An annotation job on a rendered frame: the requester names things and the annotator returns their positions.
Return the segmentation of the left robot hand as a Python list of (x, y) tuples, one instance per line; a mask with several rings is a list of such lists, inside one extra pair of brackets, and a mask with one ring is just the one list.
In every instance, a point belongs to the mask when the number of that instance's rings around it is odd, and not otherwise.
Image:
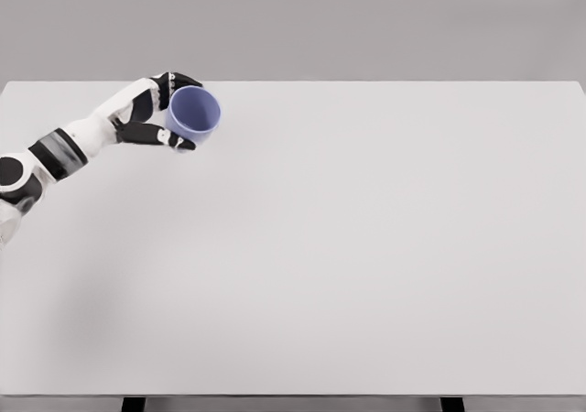
[(171, 96), (184, 87), (202, 88), (203, 85), (190, 76), (166, 71), (130, 83), (94, 112), (112, 125), (115, 143), (194, 151), (197, 148), (194, 142), (164, 126), (149, 123), (154, 113), (168, 109)]

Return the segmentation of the blue cup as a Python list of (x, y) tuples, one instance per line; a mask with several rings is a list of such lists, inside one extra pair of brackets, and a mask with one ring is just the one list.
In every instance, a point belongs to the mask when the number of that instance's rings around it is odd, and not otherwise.
[(164, 125), (179, 137), (200, 146), (219, 128), (221, 119), (221, 106), (211, 92), (186, 86), (170, 96)]

